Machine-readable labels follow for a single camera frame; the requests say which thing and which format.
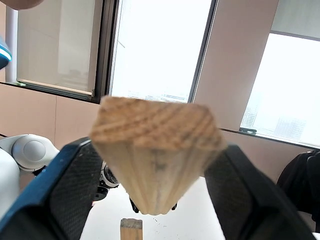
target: window sill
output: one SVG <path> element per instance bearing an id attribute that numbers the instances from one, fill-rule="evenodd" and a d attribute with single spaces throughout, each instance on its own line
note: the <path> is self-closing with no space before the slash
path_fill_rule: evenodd
<path id="1" fill-rule="evenodd" d="M 100 104 L 100 100 L 98 101 L 97 99 L 94 99 L 89 94 L 84 94 L 84 93 L 75 92 L 75 91 L 69 91 L 66 89 L 59 89 L 56 87 L 42 86 L 40 84 L 32 84 L 29 82 L 22 82 L 22 83 L 23 83 L 22 85 L 18 85 L 15 83 L 0 82 L 0 84 L 12 86 L 12 87 L 16 87 L 16 88 L 22 88 L 22 89 L 41 92 L 44 94 L 51 94 L 51 95 L 65 97 L 65 98 L 69 98 L 69 99 L 75 99 L 75 100 L 79 100 L 79 101 Z"/>
<path id="2" fill-rule="evenodd" d="M 225 128 L 220 128 L 221 131 L 229 132 L 229 133 L 234 133 L 234 134 L 241 134 L 253 138 L 259 138 L 259 139 L 265 139 L 269 141 L 274 141 L 282 144 L 289 144 L 301 148 L 307 148 L 307 149 L 312 149 L 312 150 L 320 150 L 320 146 L 318 145 L 312 145 L 312 144 L 307 144 L 303 142 L 298 142 L 298 141 L 291 141 L 288 139 L 283 139 L 283 138 L 278 138 L 278 137 L 273 137 L 273 136 L 268 136 L 268 135 L 263 135 L 263 134 L 251 134 L 251 133 L 246 133 L 246 132 L 241 132 L 241 131 L 234 131 L 230 129 L 225 129 Z"/>

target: glass pane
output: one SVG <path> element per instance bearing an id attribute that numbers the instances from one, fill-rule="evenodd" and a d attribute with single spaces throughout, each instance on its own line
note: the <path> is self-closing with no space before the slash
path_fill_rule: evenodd
<path id="1" fill-rule="evenodd" d="M 112 96 L 186 103 L 211 0 L 123 0 Z"/>
<path id="2" fill-rule="evenodd" d="M 270 34 L 241 127 L 320 146 L 320 42 Z"/>
<path id="3" fill-rule="evenodd" d="M 18 12 L 18 80 L 92 91 L 89 69 L 97 56 L 91 50 L 99 39 L 93 35 L 95 2 L 46 0 Z"/>

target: wooden block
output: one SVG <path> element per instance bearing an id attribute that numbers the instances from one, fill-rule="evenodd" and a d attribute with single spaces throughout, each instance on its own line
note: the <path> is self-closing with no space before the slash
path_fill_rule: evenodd
<path id="1" fill-rule="evenodd" d="M 121 240 L 143 240 L 142 220 L 121 219 L 120 238 Z"/>
<path id="2" fill-rule="evenodd" d="M 105 97 L 90 137 L 142 214 L 166 214 L 226 147 L 198 104 Z"/>

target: window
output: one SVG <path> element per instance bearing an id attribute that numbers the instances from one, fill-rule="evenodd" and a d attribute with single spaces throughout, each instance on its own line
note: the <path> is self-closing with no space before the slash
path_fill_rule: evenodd
<path id="1" fill-rule="evenodd" d="M 318 1 L 279 1 L 240 127 L 320 146 L 318 9 Z"/>
<path id="2" fill-rule="evenodd" d="M 45 0 L 7 7 L 6 82 L 99 103 L 103 95 L 190 102 L 215 0 Z"/>
<path id="3" fill-rule="evenodd" d="M 123 0 L 112 96 L 187 103 L 211 0 Z"/>

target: bright window light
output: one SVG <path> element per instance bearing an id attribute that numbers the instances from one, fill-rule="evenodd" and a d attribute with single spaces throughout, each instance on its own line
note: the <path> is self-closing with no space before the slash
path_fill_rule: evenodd
<path id="1" fill-rule="evenodd" d="M 270 34 L 242 128 L 320 146 L 320 42 Z"/>
<path id="2" fill-rule="evenodd" d="M 212 0 L 123 0 L 112 96 L 186 103 Z"/>

